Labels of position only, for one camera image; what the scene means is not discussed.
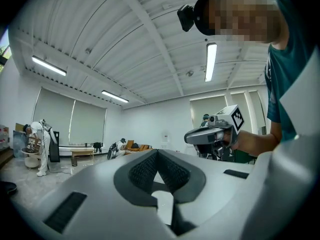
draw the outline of ceiling light fixture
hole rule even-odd
[[[217,55],[217,44],[208,43],[206,45],[206,70],[205,70],[205,81],[210,82],[214,74],[216,55]]]
[[[106,91],[106,90],[103,90],[101,93],[104,94],[104,95],[107,95],[107,96],[109,96],[109,97],[111,97],[111,98],[114,98],[114,99],[116,99],[116,100],[119,100],[119,101],[121,101],[121,102],[124,102],[124,103],[128,103],[128,102],[129,102],[129,100],[127,100],[127,99],[125,99],[125,98],[121,98],[120,96],[117,96],[117,95],[115,95],[115,94],[112,94],[112,93],[110,93],[110,92],[108,92],[108,91]]]
[[[54,66],[54,65],[52,65],[52,64],[50,64],[50,63],[48,63],[48,62],[46,62],[46,61],[44,61],[42,59],[40,59],[40,58],[38,58],[36,56],[32,56],[32,60],[35,63],[38,63],[39,65],[44,66],[45,68],[47,68],[49,70],[52,70],[52,71],[54,71],[54,72],[56,72],[56,73],[58,73],[58,74],[60,74],[60,75],[62,75],[64,77],[67,75],[67,71],[64,71],[61,68],[58,68],[58,67],[56,67],[56,66]]]

